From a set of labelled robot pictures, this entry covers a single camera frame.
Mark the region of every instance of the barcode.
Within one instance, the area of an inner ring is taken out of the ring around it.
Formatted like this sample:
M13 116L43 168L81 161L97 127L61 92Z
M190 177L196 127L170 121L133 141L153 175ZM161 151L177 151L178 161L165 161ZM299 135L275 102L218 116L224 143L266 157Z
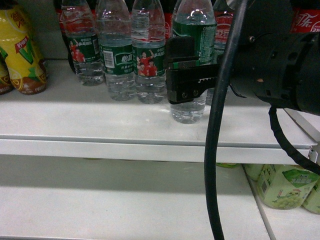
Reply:
M94 47L94 53L95 54L98 54L100 51L99 51L99 43L98 43L98 39L94 39L93 41L93 47Z
M267 190L267 184L266 184L265 181L262 183L261 188L262 188L262 191L263 191L263 194L264 194L266 192L266 190Z
M104 64L107 68L114 69L115 62L114 62L114 53L112 51L103 51L104 57Z

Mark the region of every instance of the white shelf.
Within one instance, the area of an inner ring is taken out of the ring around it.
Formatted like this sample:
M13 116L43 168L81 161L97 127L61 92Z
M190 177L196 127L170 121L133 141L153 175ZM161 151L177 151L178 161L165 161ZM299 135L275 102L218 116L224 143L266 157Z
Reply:
M270 240L308 239L318 240L320 216L305 208L290 210L273 209L265 205L258 196L257 183L249 181L254 192L257 206L270 235Z
M0 157L0 238L212 240L200 162ZM226 240L269 240L239 165L217 168Z
M0 154L202 162L210 107L199 123L174 121L170 104L117 102L105 84L82 86L66 60L49 61L48 88L36 95L1 96ZM293 160L270 129L269 105L228 93L218 160L282 163ZM289 141L305 156L316 143L282 110L278 118Z
M286 109L285 111L316 142L320 142L320 116L292 109Z

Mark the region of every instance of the lower shelf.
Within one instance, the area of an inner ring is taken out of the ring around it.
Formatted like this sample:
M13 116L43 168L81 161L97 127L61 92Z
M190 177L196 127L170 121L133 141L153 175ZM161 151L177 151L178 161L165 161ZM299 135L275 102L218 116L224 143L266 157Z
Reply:
M303 207L279 210L266 206L257 194L257 183L250 180L256 203L271 240L308 239L318 240L320 215Z
M0 238L212 240L201 162L0 156ZM227 240L269 240L246 175L217 168Z

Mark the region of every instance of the screw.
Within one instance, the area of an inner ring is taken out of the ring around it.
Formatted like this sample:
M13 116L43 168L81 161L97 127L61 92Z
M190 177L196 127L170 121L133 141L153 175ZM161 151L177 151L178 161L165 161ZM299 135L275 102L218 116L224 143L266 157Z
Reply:
M250 36L250 37L249 37L249 42L250 42L251 44L253 44L253 43L255 42L255 40L256 40L256 38L255 38L254 36Z

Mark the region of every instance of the water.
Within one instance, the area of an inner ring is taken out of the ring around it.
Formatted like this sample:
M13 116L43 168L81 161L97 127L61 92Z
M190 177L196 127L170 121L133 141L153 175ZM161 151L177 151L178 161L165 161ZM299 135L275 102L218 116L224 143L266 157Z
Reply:
M135 97L129 10L123 0L99 1L96 31L109 96L116 101Z
M183 0L173 20L173 36L192 36L195 55L201 65L210 64L213 57L216 21L210 0ZM179 123L198 122L205 110L207 91L191 102L171 105L171 115Z
M199 122L205 111L207 91L190 102L171 105L171 115L182 124Z
M69 43L75 74L84 86L105 81L98 37L92 12L86 0L63 0L62 21Z
M165 16L159 0L136 0L131 15L134 81L138 100L161 102L166 93Z

